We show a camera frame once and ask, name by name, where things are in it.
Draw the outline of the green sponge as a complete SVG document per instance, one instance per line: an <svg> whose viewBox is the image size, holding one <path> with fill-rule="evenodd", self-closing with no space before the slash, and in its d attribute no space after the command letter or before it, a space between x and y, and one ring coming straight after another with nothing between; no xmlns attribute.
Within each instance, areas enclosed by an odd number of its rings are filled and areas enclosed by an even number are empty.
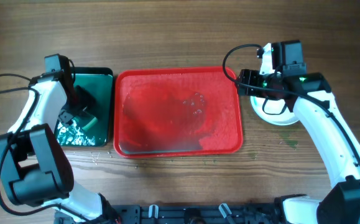
<svg viewBox="0 0 360 224"><path fill-rule="evenodd" d="M84 124L81 126L82 130L88 131L90 130L96 123L98 122L98 118L92 116L91 118L87 118L84 120Z"/></svg>

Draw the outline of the white plate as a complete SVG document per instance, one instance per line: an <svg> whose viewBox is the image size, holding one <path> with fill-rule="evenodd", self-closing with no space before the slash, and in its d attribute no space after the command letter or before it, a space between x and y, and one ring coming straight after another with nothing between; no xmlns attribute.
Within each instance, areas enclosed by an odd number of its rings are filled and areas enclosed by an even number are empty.
<svg viewBox="0 0 360 224"><path fill-rule="evenodd" d="M256 114L270 124L289 126L299 121L294 113L290 112L284 100L275 101L256 96L251 96L250 99Z"/></svg>

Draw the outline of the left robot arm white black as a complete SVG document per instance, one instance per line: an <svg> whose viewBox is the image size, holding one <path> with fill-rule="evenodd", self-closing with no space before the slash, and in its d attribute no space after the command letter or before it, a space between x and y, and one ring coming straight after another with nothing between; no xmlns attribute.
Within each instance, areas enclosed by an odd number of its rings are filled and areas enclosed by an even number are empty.
<svg viewBox="0 0 360 224"><path fill-rule="evenodd" d="M16 123L0 135L0 206L28 216L52 208L77 223L119 223L101 195L74 180L72 167L55 139L59 112L76 97L71 75L34 77Z"/></svg>

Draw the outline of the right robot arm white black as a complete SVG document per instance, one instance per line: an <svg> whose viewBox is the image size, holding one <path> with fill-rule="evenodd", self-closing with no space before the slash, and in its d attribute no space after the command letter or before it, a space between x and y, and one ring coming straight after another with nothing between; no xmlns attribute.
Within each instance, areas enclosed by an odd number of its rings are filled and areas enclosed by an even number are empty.
<svg viewBox="0 0 360 224"><path fill-rule="evenodd" d="M360 223L360 143L336 105L331 87L321 73L263 73L244 69L236 80L243 95L264 102L274 101L274 111L265 103L255 112L265 121L278 121L283 114L303 124L321 156L331 190L323 200L296 194L278 197L275 208L281 223Z"/></svg>

